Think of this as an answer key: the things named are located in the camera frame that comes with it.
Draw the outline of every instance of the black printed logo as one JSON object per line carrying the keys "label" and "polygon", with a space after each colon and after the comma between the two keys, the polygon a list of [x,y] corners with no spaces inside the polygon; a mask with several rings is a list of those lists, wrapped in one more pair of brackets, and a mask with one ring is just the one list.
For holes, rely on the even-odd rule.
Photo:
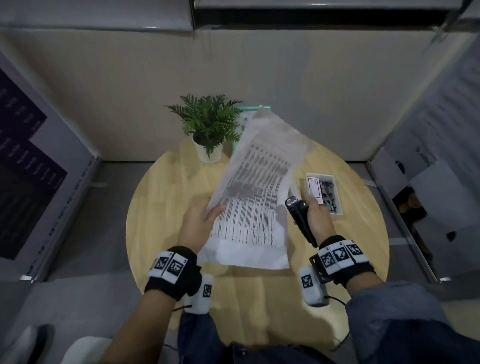
{"label": "black printed logo", "polygon": [[179,276],[181,270],[183,269],[183,264],[177,262],[176,260],[172,260],[170,265],[167,268],[167,272],[173,274],[174,276]]}
{"label": "black printed logo", "polygon": [[352,255],[362,255],[363,252],[356,244],[347,245],[348,250],[352,253]]}
{"label": "black printed logo", "polygon": [[301,284],[304,288],[313,287],[312,276],[310,274],[307,274],[306,276],[303,276],[301,278]]}
{"label": "black printed logo", "polygon": [[350,256],[348,255],[344,247],[333,250],[333,254],[335,254],[337,262],[345,259],[350,259]]}
{"label": "black printed logo", "polygon": [[333,255],[331,252],[327,252],[323,255],[320,256],[320,259],[322,260],[322,263],[325,268],[328,268],[329,266],[332,266],[335,264],[335,259],[333,259]]}
{"label": "black printed logo", "polygon": [[210,297],[212,294],[212,285],[211,284],[205,284],[204,285],[204,297]]}
{"label": "black printed logo", "polygon": [[165,269],[169,259],[167,256],[161,256],[155,263],[155,269]]}

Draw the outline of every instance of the potted plant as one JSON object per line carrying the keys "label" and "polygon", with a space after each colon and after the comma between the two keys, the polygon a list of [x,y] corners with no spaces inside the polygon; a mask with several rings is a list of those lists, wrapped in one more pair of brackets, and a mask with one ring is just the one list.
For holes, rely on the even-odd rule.
{"label": "potted plant", "polygon": [[235,107],[241,103],[227,100],[225,95],[180,96],[185,106],[169,105],[172,112],[183,119],[183,132],[192,135],[198,156],[204,163],[215,163],[222,157],[224,140],[238,142],[238,117],[242,111]]}

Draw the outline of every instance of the white plant pot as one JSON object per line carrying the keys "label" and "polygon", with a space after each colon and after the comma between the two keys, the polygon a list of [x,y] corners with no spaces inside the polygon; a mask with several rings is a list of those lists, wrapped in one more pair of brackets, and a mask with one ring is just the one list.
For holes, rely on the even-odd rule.
{"label": "white plant pot", "polygon": [[223,143],[217,146],[213,150],[213,153],[210,154],[210,158],[207,157],[207,152],[205,152],[205,148],[203,146],[195,143],[194,140],[193,140],[193,143],[195,144],[195,148],[197,148],[198,156],[200,157],[200,160],[203,163],[208,163],[208,164],[217,163],[222,158]]}

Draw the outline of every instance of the hand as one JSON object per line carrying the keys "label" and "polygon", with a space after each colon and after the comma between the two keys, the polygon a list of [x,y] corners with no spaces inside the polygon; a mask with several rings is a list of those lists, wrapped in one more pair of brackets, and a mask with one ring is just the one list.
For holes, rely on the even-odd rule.
{"label": "hand", "polygon": [[335,226],[333,226],[330,212],[324,205],[319,205],[315,197],[307,198],[308,204],[308,225],[312,231],[318,246],[325,241],[325,239],[337,235]]}
{"label": "hand", "polygon": [[198,254],[200,249],[206,244],[215,219],[225,209],[225,206],[217,205],[210,210],[206,219],[204,219],[204,212],[207,205],[208,198],[202,199],[190,207],[187,212],[185,212],[185,215],[183,215],[177,245],[186,246],[195,254]]}

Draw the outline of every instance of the person's left hand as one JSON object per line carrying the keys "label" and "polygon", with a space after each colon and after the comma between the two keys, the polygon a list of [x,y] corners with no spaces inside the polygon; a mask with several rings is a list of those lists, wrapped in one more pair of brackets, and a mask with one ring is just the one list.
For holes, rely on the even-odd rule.
{"label": "person's left hand", "polygon": [[198,201],[183,215],[177,245],[186,246],[195,254],[198,254],[200,249],[206,244],[215,219],[225,209],[225,206],[217,205],[210,210],[206,219],[204,219],[204,212],[207,208],[208,201],[208,198]]}

